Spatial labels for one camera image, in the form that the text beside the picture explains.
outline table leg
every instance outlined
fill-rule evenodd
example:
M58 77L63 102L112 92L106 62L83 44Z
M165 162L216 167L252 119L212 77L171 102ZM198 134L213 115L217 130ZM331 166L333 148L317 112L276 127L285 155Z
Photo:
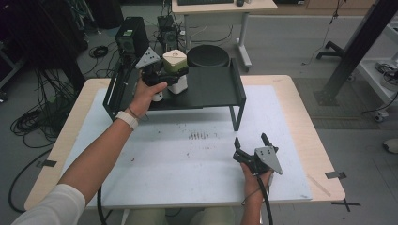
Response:
M242 56L243 63L245 64L246 69L249 71L249 68L252 67L252 62L250 61L249 55L245 48L245 37L246 37L246 28L249 19L249 12L245 12L242 15L242 27L240 28L240 37L237 38L237 47L239 49L240 55Z

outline shelf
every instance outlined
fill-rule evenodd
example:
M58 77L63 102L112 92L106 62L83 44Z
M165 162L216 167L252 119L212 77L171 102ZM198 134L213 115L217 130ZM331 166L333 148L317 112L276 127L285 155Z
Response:
M376 63L386 63L391 66L396 65L396 62L391 60L390 58L373 58L360 61L357 69L360 71L360 74L362 74L366 81L372 86L372 88L377 92L383 102L390 103L395 97L396 93L390 91L380 84L382 75L375 69ZM391 105L398 105L398 100L395 100Z
M115 70L103 101L106 112L113 120L119 111L129 107L137 80L137 69ZM229 67L190 67L187 82L188 89L178 95L163 91L162 100L152 101L149 110L229 107L234 131L239 130L246 95L235 59L231 60ZM234 107L239 107L237 116Z
M398 21L392 20L384 28L383 34L398 45ZM375 64L388 64L393 68L398 68L398 53L392 58L366 58L362 59L357 66L360 74L366 79L366 81L372 86L378 96L383 100L384 104L391 103L396 97L396 92L393 92L381 85L381 79L383 75L375 69ZM395 99L391 106L398 105L398 99Z

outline wrist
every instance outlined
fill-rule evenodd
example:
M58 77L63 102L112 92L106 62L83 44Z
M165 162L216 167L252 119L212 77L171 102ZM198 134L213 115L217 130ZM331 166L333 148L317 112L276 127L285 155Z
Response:
M128 106L128 108L125 110L125 112L130 114L135 119L140 119L141 117L143 117L145 115L144 112L141 112L136 107L134 107L134 105L132 103L130 104L130 106Z
M247 199L246 200L246 202L245 202L245 208L247 208L247 209L251 209L251 210L255 210L255 209L261 209L261 205L263 204L263 199L261 199L261 200L255 200L255 201L253 201L253 200L249 200L249 199Z
M245 204L252 206L259 205L261 207L261 204L263 204L263 194L261 193L261 190L258 190L254 194L247 196Z

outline black pole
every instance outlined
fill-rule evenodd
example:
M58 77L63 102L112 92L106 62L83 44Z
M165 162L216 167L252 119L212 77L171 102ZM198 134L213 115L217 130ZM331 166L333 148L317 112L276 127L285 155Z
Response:
M322 91L314 92L319 105L333 105L348 77L369 51L398 10L397 0L377 0L369 9L345 49L342 61Z

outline gray floor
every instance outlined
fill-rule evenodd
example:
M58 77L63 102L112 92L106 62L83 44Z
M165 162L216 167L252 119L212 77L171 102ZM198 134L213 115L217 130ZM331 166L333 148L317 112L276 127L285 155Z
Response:
M143 16L153 21L160 14L158 8L123 7L125 16ZM361 18L339 18L330 27L328 39L340 46L344 46ZM329 24L330 17L264 17L250 18L246 47L252 59L253 67L246 72L240 68L243 75L287 74L294 78L328 78L339 63L337 58L312 60L308 66L301 63L311 61L313 52L323 43L323 38ZM233 37L237 38L239 26L234 26ZM193 28L201 31L203 27ZM89 34L89 47L107 45L114 41L112 33L103 31L101 35ZM208 27L198 33L196 39L223 38L229 32L229 27ZM224 42L231 57L240 60L235 41ZM396 52L387 38L381 37L367 56L392 56ZM111 55L97 67L107 68ZM95 61L83 52L78 59L81 71L92 68ZM351 83L357 94L369 109L378 107L380 99L368 85ZM18 172L33 158L48 148L32 149L23 144L22 137L9 131L11 123L38 103L36 97L37 80L29 67L25 67L5 87L9 101L0 104L0 143L2 156L0 157L0 218L1 224L11 223L19 214L8 206L8 190ZM336 171L344 172L347 178L342 180L349 203L359 203L360 206L350 206L350 212L345 206L318 203L273 204L271 206L275 224L397 224L398 214L398 156L389 154L382 149L381 144L390 138L398 137L398 109L390 108L390 117L379 124L380 129L318 129L322 143L328 151L330 161ZM26 137L31 144L46 143L39 131ZM14 188L13 201L16 206L23 208L26 196L33 186L40 168L34 164L22 176ZM177 217L170 217L170 224L187 224L191 215L199 209L183 209ZM242 214L241 207L235 207L237 224ZM120 224L122 212L115 210L109 217L109 224ZM100 224L96 211L84 212L79 224Z

